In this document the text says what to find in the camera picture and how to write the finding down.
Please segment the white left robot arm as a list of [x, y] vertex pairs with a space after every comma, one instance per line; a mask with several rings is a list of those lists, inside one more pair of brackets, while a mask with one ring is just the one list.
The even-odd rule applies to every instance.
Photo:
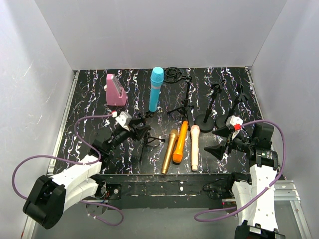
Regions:
[[37, 178], [22, 211], [50, 229], [63, 213], [86, 197], [97, 193], [99, 183], [92, 177], [101, 171], [103, 162], [128, 138], [141, 140], [149, 134], [146, 117], [132, 119], [126, 113], [116, 117], [117, 127], [109, 138], [102, 132], [92, 144], [90, 152], [77, 164], [51, 177]]

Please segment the orange microphone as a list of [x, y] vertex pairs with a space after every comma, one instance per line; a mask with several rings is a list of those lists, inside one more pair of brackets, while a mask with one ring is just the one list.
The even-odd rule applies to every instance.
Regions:
[[179, 164], [183, 159], [183, 151], [185, 146], [185, 139], [188, 131], [188, 121], [183, 121], [179, 132], [179, 138], [176, 144], [176, 149], [173, 153], [172, 160], [174, 163]]

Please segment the gold microphone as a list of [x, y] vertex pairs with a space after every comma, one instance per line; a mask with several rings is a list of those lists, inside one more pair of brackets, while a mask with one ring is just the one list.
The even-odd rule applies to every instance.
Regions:
[[170, 134], [169, 134], [168, 145], [167, 145], [164, 161], [163, 161], [162, 168], [161, 168], [162, 174], [167, 174], [167, 172], [168, 172], [172, 153], [173, 153], [173, 150], [175, 147], [175, 143], [178, 140], [178, 137], [179, 137], [178, 130], [172, 129]]

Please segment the black tripod shock-mount stand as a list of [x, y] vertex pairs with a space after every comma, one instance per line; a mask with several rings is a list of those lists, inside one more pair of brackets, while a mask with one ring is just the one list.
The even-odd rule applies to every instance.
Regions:
[[190, 130], [188, 111], [193, 110], [195, 107], [195, 105], [189, 104], [189, 91], [190, 91], [190, 86], [192, 83], [192, 77], [184, 75], [182, 71], [177, 67], [168, 67], [164, 69], [165, 83], [174, 84], [174, 83], [178, 83], [181, 80], [184, 80], [187, 85], [185, 97], [181, 101], [182, 105], [178, 108], [168, 111], [167, 115], [170, 115], [174, 112], [178, 112], [180, 115], [182, 115], [183, 120], [186, 120], [188, 122], [188, 130]]

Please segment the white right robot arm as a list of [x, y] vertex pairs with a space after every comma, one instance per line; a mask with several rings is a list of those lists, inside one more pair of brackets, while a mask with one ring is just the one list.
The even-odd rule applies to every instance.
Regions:
[[225, 189], [230, 191], [238, 208], [239, 225], [236, 239], [284, 239], [279, 233], [275, 216], [275, 182], [278, 173], [277, 152], [271, 149], [273, 125], [257, 121], [251, 136], [244, 137], [240, 123], [228, 123], [215, 130], [215, 135], [226, 138], [219, 146], [209, 146], [205, 151], [215, 157], [233, 149], [244, 152], [249, 160], [249, 175], [233, 172]]

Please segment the blue microphone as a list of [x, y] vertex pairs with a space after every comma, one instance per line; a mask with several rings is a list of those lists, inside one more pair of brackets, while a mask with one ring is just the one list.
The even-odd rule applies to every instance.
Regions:
[[151, 92], [149, 100], [149, 111], [157, 110], [160, 89], [164, 80], [164, 70], [162, 67], [154, 67], [151, 73]]

